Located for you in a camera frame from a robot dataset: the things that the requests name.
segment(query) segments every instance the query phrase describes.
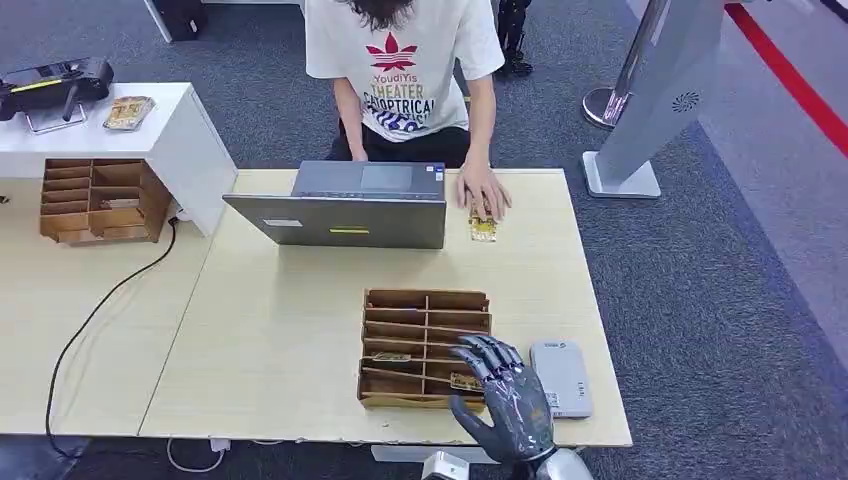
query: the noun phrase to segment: wooden compartment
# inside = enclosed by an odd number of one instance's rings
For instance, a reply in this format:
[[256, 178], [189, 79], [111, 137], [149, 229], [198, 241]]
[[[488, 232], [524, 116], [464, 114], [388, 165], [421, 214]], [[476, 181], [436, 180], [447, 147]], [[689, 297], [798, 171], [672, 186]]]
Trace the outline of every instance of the wooden compartment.
[[171, 196], [143, 160], [48, 159], [41, 200], [41, 234], [57, 242], [156, 242]]
[[448, 408], [460, 395], [484, 408], [471, 369], [453, 355], [459, 337], [491, 333], [482, 292], [367, 290], [362, 314], [358, 397], [366, 407]]

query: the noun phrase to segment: laptop lid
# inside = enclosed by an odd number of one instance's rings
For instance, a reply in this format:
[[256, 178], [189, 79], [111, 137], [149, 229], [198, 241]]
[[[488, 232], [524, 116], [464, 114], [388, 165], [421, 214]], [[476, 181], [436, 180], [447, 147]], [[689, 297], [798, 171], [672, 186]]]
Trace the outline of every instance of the laptop lid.
[[444, 201], [228, 194], [230, 204], [281, 245], [440, 249]]

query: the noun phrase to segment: human hand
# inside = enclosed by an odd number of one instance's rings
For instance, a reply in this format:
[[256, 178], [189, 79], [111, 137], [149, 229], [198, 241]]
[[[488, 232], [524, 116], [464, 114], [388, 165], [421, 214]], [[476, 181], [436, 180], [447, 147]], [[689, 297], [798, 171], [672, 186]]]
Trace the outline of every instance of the human hand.
[[451, 352], [465, 360], [483, 385], [494, 426], [485, 424], [453, 395], [450, 408], [459, 424], [500, 463], [527, 462], [553, 451], [554, 426], [542, 382], [524, 365], [515, 347], [487, 335], [459, 340], [470, 348], [454, 347]]
[[351, 151], [351, 156], [353, 157], [354, 162], [368, 161], [368, 154], [365, 152], [364, 148], [357, 151]]
[[471, 203], [477, 210], [477, 216], [482, 220], [486, 219], [484, 199], [492, 212], [492, 218], [496, 221], [500, 221], [507, 207], [512, 206], [509, 192], [501, 185], [495, 172], [489, 166], [489, 153], [485, 150], [477, 150], [473, 146], [468, 150], [465, 163], [459, 170], [456, 193], [459, 206], [465, 208]]

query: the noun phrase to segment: desk surface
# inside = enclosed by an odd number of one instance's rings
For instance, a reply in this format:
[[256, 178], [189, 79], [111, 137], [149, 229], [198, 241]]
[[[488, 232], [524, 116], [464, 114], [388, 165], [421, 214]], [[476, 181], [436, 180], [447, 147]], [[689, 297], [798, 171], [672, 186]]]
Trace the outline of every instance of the desk surface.
[[[98, 301], [157, 258], [158, 244], [59, 245], [39, 235], [41, 181], [0, 179], [0, 433], [44, 433], [53, 365]], [[51, 426], [137, 435], [211, 240], [178, 227], [174, 250], [101, 308], [65, 356]]]
[[[237, 192], [288, 193], [294, 170], [242, 170]], [[227, 209], [141, 435], [472, 444], [447, 410], [367, 410], [356, 398], [365, 288], [481, 290], [493, 333], [524, 355], [583, 349], [594, 415], [560, 445], [626, 446], [630, 430], [561, 170], [508, 170], [515, 207], [493, 244], [450, 207], [442, 251], [279, 247]], [[453, 192], [453, 174], [446, 191]]]
[[[33, 135], [24, 115], [18, 113], [8, 122], [0, 122], [0, 153], [20, 155], [37, 152], [62, 156], [79, 153], [88, 156], [98, 152], [108, 157], [127, 152], [143, 154], [153, 148], [177, 104], [191, 91], [191, 84], [185, 82], [114, 83], [109, 87], [107, 98], [86, 105], [88, 120], [83, 125], [44, 135]], [[138, 130], [127, 133], [103, 128], [103, 122], [112, 111], [112, 101], [118, 97], [134, 95], [152, 97], [156, 102]]]

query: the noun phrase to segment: graphic print on t-shirt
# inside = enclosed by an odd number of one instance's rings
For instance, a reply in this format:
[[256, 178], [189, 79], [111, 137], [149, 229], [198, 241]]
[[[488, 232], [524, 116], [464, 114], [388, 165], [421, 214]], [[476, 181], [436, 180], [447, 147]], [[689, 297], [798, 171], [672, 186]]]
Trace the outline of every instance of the graphic print on t-shirt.
[[371, 66], [377, 70], [371, 78], [371, 92], [363, 94], [368, 113], [389, 131], [426, 129], [424, 124], [436, 101], [425, 98], [424, 86], [410, 69], [416, 65], [413, 57], [418, 46], [401, 48], [389, 32], [383, 48], [374, 45], [365, 48], [374, 57], [375, 63]]

